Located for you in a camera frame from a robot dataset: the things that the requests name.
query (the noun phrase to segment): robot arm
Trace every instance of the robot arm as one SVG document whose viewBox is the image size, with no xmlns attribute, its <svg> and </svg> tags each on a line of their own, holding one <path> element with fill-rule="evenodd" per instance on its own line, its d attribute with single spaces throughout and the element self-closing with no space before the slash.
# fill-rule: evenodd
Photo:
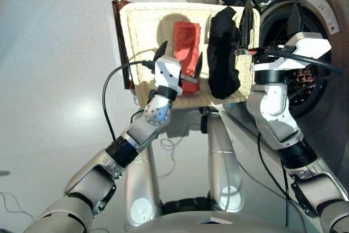
<svg viewBox="0 0 349 233">
<path fill-rule="evenodd" d="M 319 58 L 328 51 L 329 42 L 320 34 L 300 32 L 286 45 L 296 46 L 297 55 Z M 349 220 L 348 194 L 308 145 L 288 110 L 284 70 L 305 66 L 284 58 L 254 65 L 256 84 L 251 87 L 247 108 L 263 138 L 279 153 L 287 173 L 294 179 L 291 187 L 304 212 L 319 216 L 324 232 L 335 226 L 336 232 L 345 232 L 338 227 L 347 225 Z"/>
<path fill-rule="evenodd" d="M 25 233 L 91 231 L 93 216 L 104 209 L 116 191 L 115 179 L 169 123 L 172 102 L 182 94 L 179 77 L 178 60 L 167 56 L 157 59 L 157 90 L 142 116 L 78 171 L 66 186 L 64 197 L 46 209 Z"/>
</svg>

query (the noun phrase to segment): white floor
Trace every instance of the white floor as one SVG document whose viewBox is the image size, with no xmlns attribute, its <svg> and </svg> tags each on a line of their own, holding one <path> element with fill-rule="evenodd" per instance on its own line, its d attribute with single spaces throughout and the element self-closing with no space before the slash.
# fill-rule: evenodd
<svg viewBox="0 0 349 233">
<path fill-rule="evenodd" d="M 68 179 L 111 142 L 101 107 L 104 80 L 119 65 L 111 1 L 0 0 L 0 170 L 10 172 L 0 177 L 0 192 L 15 194 L 36 218 L 62 196 Z M 118 134 L 137 110 L 121 73 L 111 81 L 107 107 Z M 158 141 L 153 145 L 158 174 L 163 174 L 171 169 L 170 154 Z M 175 158 L 175 171 L 160 181 L 162 200 L 205 196 L 206 136 L 191 131 Z M 250 196 L 245 212 L 282 224 L 284 201 L 248 177 L 245 181 Z M 185 185 L 182 192 L 176 190 L 179 183 Z M 123 195 L 121 180 L 95 228 L 123 232 Z M 13 200 L 8 199 L 8 208 L 15 209 Z M 292 219 L 299 230 L 295 213 Z M 24 214 L 6 213 L 0 198 L 0 228 L 23 232 L 30 223 Z"/>
</svg>

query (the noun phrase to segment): woven basket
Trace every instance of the woven basket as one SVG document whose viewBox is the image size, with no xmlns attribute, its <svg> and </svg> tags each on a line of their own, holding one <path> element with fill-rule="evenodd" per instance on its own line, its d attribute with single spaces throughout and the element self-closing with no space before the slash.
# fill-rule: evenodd
<svg viewBox="0 0 349 233">
<path fill-rule="evenodd" d="M 251 56 L 236 57 L 236 68 L 239 70 L 241 87 L 226 99 L 216 99 L 211 95 L 208 85 L 207 46 L 210 21 L 217 12 L 224 9 L 222 5 L 196 3 L 132 3 L 124 6 L 120 12 L 121 25 L 130 61 L 152 60 L 160 44 L 168 40 L 166 55 L 173 57 L 173 27 L 176 21 L 199 23 L 201 27 L 199 52 L 203 53 L 200 74 L 200 90 L 191 96 L 178 96 L 173 107 L 177 109 L 210 106 L 225 102 L 245 101 L 254 82 L 250 71 Z M 232 7 L 236 11 L 233 17 L 236 26 L 242 17 L 243 7 Z M 260 17 L 254 10 L 254 28 L 251 30 L 249 48 L 258 47 Z M 148 101 L 151 89 L 155 89 L 154 75 L 142 65 L 131 66 L 132 79 L 141 107 Z"/>
</svg>

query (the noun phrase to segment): white cable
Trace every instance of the white cable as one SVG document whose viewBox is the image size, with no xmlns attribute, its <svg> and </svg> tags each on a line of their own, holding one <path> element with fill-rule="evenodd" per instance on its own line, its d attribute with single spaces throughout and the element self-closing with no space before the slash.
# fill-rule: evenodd
<svg viewBox="0 0 349 233">
<path fill-rule="evenodd" d="M 173 142 L 171 139 L 161 139 L 160 140 L 160 147 L 163 150 L 166 151 L 171 151 L 171 160 L 173 162 L 173 166 L 171 168 L 171 170 L 163 175 L 158 176 L 158 179 L 162 180 L 166 177 L 168 177 L 170 174 L 172 174 L 172 172 L 175 170 L 176 167 L 176 161 L 175 161 L 175 149 L 178 147 L 178 145 L 180 144 L 180 142 L 183 140 L 185 133 L 188 132 L 188 130 L 190 129 L 190 127 L 192 126 L 198 126 L 200 127 L 199 124 L 190 124 L 186 127 L 185 131 L 183 132 L 183 135 L 181 136 L 181 138 L 177 141 L 177 142 Z"/>
</svg>

